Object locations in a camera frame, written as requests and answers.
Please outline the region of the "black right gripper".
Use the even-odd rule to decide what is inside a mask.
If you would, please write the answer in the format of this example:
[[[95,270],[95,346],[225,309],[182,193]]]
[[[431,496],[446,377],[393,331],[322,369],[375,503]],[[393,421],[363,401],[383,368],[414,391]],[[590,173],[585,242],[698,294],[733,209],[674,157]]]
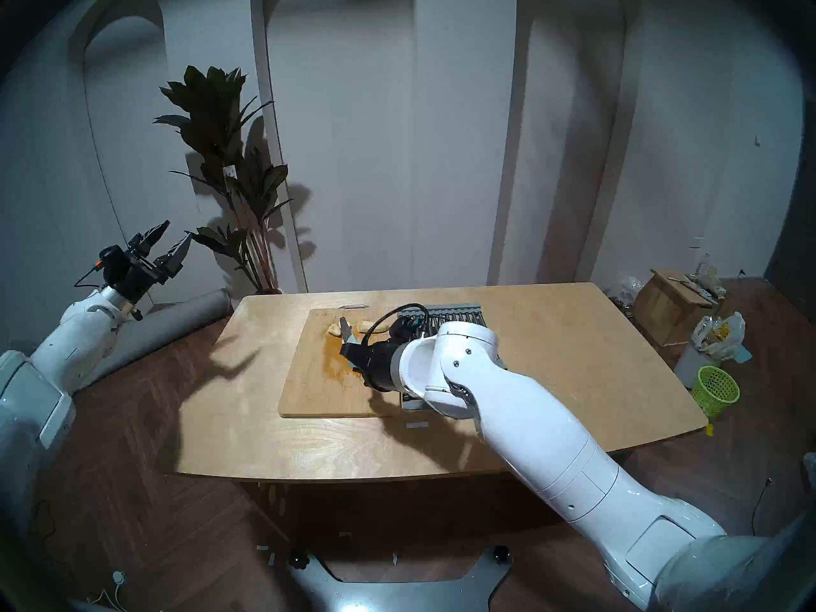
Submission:
[[[367,343],[358,340],[345,317],[341,318],[341,355],[361,375],[364,385],[378,392],[407,394],[401,382],[399,362],[409,342],[423,336],[422,316],[398,316],[393,322],[385,319],[376,323],[364,321],[357,329]]]

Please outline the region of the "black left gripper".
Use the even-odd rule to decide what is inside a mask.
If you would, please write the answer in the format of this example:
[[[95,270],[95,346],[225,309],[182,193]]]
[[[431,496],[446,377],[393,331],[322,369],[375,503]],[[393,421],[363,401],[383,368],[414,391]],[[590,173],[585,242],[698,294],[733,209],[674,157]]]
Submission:
[[[162,238],[170,225],[169,220],[159,223],[145,233],[137,233],[127,249],[108,246],[99,253],[96,271],[101,271],[104,287],[114,289],[124,299],[136,305],[154,284],[165,284],[176,277],[188,255],[193,234],[185,236],[155,262],[147,255]]]

